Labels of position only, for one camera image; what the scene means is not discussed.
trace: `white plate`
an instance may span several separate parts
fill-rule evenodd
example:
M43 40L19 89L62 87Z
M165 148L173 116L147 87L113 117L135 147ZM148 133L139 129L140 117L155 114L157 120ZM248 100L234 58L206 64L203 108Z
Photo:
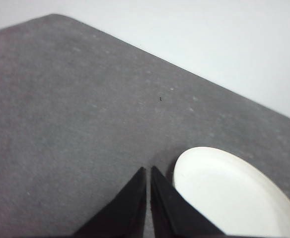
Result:
M192 148L178 158L173 179L178 192L226 234L290 238L290 200L239 157Z

